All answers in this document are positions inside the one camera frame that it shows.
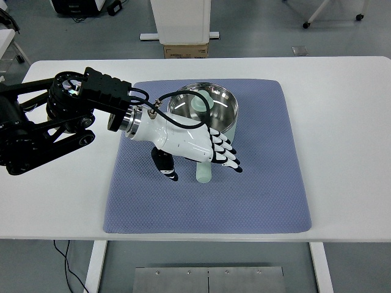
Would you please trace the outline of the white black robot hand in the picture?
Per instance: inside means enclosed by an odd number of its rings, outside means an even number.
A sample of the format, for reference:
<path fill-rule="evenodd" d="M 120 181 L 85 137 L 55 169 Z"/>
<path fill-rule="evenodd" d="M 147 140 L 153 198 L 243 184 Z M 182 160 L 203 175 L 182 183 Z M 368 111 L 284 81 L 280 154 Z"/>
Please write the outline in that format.
<path fill-rule="evenodd" d="M 197 121 L 190 118 L 170 113 L 151 118 L 147 109 L 143 109 L 126 129 L 126 136 L 135 141 L 152 142 L 156 168 L 172 181 L 178 180 L 174 156 L 221 164 L 238 173 L 243 171 L 229 139 L 205 124 L 197 126 Z"/>

